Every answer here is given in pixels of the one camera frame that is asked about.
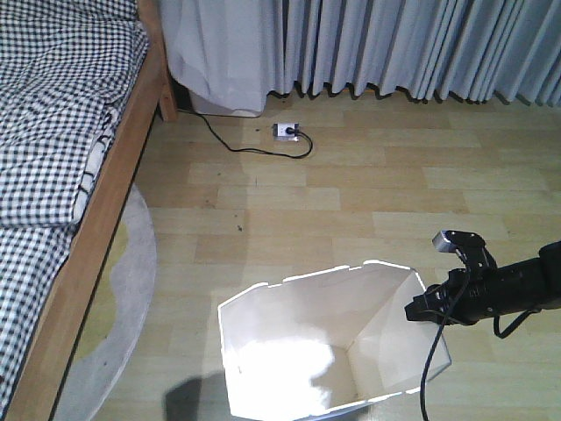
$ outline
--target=open cardboard box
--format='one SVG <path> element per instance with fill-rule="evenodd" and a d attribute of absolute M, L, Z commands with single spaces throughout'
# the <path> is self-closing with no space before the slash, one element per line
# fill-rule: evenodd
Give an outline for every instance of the open cardboard box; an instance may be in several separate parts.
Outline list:
<path fill-rule="evenodd" d="M 437 325 L 409 322 L 418 273 L 370 260 L 260 283 L 218 307 L 231 414 L 321 419 L 418 391 Z M 451 364 L 444 340 L 429 379 Z"/>

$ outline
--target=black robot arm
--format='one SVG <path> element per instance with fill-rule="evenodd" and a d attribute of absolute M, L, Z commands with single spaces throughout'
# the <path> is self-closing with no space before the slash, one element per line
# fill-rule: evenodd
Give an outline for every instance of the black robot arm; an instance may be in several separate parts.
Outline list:
<path fill-rule="evenodd" d="M 432 242 L 439 252 L 455 253 L 465 268 L 453 269 L 447 281 L 415 296 L 405 307 L 408 320 L 442 324 L 461 289 L 445 324 L 473 325 L 495 318 L 499 337 L 508 336 L 531 313 L 561 308 L 561 241 L 542 247 L 539 257 L 502 268 L 474 232 L 441 231 Z M 499 332 L 499 317 L 516 312 L 521 316 Z"/>

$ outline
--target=checkered blanket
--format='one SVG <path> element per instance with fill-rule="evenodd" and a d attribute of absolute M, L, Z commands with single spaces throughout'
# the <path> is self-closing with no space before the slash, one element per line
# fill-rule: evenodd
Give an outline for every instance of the checkered blanket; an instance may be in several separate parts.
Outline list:
<path fill-rule="evenodd" d="M 146 49 L 134 0 L 0 0 L 0 419 Z"/>

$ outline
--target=bed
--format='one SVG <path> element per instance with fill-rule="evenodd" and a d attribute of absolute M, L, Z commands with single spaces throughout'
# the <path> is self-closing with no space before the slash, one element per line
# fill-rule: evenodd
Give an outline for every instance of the bed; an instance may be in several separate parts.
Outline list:
<path fill-rule="evenodd" d="M 0 419 L 40 421 L 156 107 L 176 107 L 153 0 L 0 0 L 0 19 Z"/>

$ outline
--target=sheer curtain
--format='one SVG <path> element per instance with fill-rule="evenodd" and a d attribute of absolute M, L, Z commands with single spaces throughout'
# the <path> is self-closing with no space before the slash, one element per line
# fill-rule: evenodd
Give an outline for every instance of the sheer curtain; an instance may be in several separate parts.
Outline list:
<path fill-rule="evenodd" d="M 561 104 L 561 0 L 160 0 L 198 111 L 258 116 L 295 82 Z"/>

